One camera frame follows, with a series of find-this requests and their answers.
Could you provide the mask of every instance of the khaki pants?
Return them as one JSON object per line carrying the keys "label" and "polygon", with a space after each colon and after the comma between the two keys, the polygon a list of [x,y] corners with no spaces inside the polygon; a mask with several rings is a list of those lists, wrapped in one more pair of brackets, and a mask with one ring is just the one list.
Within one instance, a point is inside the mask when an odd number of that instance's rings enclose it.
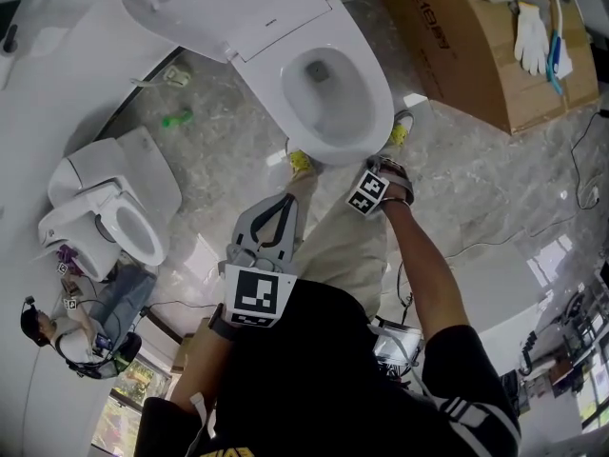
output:
{"label": "khaki pants", "polygon": [[385,217],[376,214],[366,219],[344,202],[346,192],[303,240],[316,187],[317,174],[312,171],[296,175],[285,187],[298,200],[294,254],[298,276],[346,291],[360,302],[372,320],[381,306],[387,267]]}

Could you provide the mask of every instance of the white toilet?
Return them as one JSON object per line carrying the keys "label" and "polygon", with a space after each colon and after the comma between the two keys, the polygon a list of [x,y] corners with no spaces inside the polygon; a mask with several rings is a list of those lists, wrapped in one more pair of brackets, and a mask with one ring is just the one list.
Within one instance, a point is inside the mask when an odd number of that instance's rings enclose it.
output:
{"label": "white toilet", "polygon": [[54,210],[38,224],[45,253],[68,245],[92,280],[108,275],[121,250],[152,266],[167,257],[167,224],[182,194],[146,128],[62,159],[48,193]]}
{"label": "white toilet", "polygon": [[291,147],[338,165],[363,160],[387,140],[389,86],[341,0],[122,2],[146,29],[230,62]]}

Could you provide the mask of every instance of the cardboard box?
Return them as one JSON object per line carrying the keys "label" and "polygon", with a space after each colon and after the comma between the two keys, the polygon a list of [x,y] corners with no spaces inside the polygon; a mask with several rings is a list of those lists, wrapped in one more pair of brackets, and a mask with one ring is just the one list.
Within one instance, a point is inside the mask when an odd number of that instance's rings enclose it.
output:
{"label": "cardboard box", "polygon": [[[383,0],[411,51],[428,98],[508,133],[528,129],[599,97],[586,32],[575,2],[562,4],[563,38],[574,71],[560,97],[514,58],[517,17],[486,0]],[[552,4],[553,22],[556,9]]]}

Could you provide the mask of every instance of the black t-shirt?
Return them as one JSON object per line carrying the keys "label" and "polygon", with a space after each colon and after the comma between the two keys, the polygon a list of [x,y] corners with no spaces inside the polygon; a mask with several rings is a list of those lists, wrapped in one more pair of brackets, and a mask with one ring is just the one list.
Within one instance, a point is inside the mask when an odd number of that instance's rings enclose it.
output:
{"label": "black t-shirt", "polygon": [[[216,436],[204,431],[192,455],[473,455],[448,414],[380,374],[367,325],[344,291],[299,280],[275,327],[241,330],[218,395]],[[422,379],[434,396],[450,400],[447,409],[461,412],[455,398],[484,403],[518,431],[471,327],[447,328],[427,342]],[[490,415],[470,429],[488,454],[517,455],[514,429],[498,421]],[[183,457],[200,429],[198,416],[148,398],[135,455]]]}

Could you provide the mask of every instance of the watch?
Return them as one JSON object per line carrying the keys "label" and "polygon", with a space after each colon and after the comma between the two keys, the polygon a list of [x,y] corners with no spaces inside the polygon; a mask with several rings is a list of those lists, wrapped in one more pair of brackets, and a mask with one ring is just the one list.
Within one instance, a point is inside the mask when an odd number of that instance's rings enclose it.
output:
{"label": "watch", "polygon": [[222,311],[224,308],[224,303],[220,303],[218,305],[216,310],[213,312],[213,315],[211,315],[209,324],[207,324],[207,326],[220,335],[223,339],[234,342],[237,338],[237,334],[239,333],[239,329],[223,320]]}

